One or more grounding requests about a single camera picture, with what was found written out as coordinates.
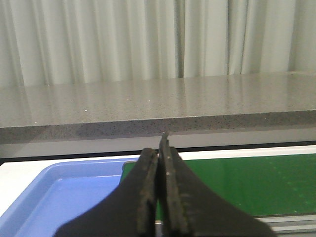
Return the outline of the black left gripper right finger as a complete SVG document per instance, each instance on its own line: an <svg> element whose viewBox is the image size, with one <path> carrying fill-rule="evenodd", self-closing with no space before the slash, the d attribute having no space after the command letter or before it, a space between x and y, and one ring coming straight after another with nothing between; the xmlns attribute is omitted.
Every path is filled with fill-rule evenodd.
<svg viewBox="0 0 316 237"><path fill-rule="evenodd" d="M169 237L274 237L265 223L234 207L206 186L169 145L159 143L159 200Z"/></svg>

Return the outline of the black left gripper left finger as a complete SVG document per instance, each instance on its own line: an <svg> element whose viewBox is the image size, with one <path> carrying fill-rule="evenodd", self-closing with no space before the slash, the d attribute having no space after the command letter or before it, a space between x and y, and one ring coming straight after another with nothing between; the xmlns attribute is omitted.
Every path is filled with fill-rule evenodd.
<svg viewBox="0 0 316 237"><path fill-rule="evenodd" d="M56 237L154 237L157 206L155 150L144 148L121 183L97 205L63 224Z"/></svg>

